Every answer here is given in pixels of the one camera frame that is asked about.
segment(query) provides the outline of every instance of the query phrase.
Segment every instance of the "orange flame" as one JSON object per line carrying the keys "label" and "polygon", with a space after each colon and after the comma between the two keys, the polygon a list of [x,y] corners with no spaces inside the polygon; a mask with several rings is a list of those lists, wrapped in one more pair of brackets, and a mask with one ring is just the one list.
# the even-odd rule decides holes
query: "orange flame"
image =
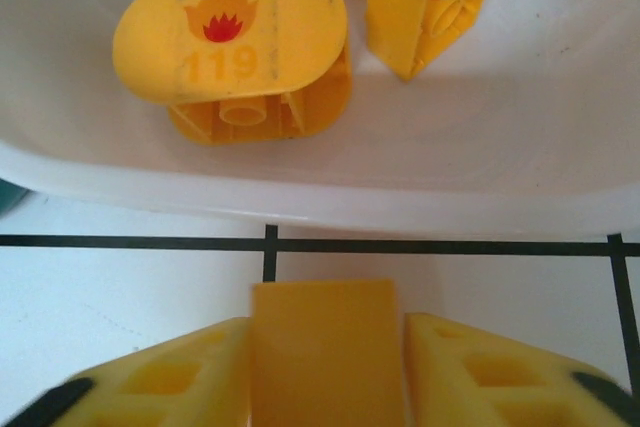
{"label": "orange flame", "polygon": [[258,1],[200,0],[197,6],[186,6],[189,30],[200,40],[229,42],[253,25]]}

